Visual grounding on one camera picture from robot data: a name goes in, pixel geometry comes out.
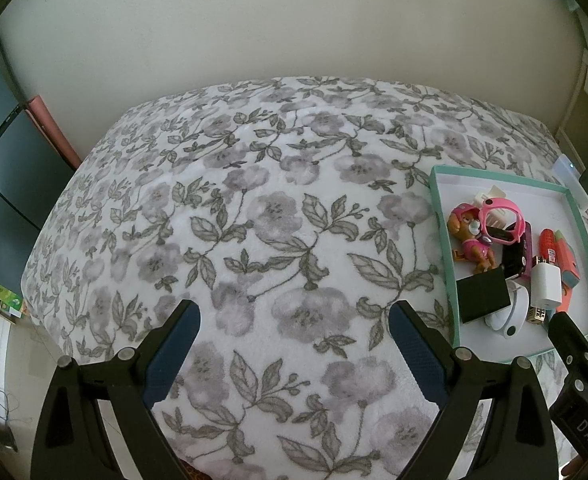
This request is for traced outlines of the operator left hand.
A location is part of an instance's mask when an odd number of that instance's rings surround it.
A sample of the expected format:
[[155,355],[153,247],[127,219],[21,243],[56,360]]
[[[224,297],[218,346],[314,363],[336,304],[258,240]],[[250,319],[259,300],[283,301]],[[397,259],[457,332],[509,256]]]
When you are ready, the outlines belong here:
[[563,468],[560,470],[560,475],[562,476],[562,479],[569,480],[569,479],[574,478],[576,473],[582,467],[582,464],[583,464],[582,458],[579,455],[574,456],[574,458],[570,462],[566,463],[563,466]]

